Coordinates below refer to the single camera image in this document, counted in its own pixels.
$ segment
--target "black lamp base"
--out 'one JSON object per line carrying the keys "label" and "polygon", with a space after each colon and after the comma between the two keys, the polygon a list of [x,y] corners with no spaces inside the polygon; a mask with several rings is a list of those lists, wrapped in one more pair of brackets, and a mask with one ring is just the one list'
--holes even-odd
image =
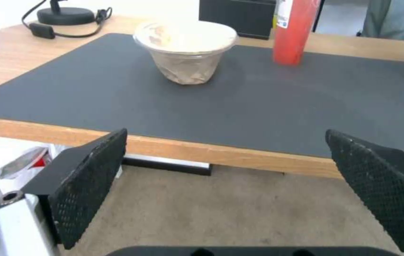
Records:
{"label": "black lamp base", "polygon": [[51,8],[38,11],[38,21],[48,25],[81,25],[95,21],[95,14],[88,9],[61,7],[59,13]]}

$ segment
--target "beige carpet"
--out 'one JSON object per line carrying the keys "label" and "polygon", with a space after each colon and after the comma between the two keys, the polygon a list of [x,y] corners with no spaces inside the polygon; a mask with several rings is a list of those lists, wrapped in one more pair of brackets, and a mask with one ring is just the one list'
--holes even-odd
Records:
{"label": "beige carpet", "polygon": [[211,177],[125,167],[67,256],[133,245],[372,246],[399,252],[342,180],[216,166]]}

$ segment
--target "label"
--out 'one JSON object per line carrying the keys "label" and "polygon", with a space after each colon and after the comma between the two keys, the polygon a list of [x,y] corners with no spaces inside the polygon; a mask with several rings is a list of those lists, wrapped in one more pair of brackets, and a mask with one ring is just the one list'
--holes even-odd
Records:
{"label": "label", "polygon": [[278,0],[278,17],[276,25],[281,28],[287,28],[290,21],[293,0]]}

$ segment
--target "black box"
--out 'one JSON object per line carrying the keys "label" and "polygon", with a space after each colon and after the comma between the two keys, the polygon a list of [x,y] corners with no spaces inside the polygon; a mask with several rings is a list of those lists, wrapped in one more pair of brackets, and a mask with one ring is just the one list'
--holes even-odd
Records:
{"label": "black box", "polygon": [[275,0],[200,0],[199,20],[228,25],[239,36],[268,39]]}

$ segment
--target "paper bowl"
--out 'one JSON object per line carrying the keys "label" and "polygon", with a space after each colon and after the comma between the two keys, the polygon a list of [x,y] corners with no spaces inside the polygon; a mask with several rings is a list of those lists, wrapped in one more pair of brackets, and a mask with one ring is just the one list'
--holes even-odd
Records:
{"label": "paper bowl", "polygon": [[134,33],[134,40],[150,52],[161,73],[184,85],[207,82],[237,38],[233,28],[207,21],[148,22]]}

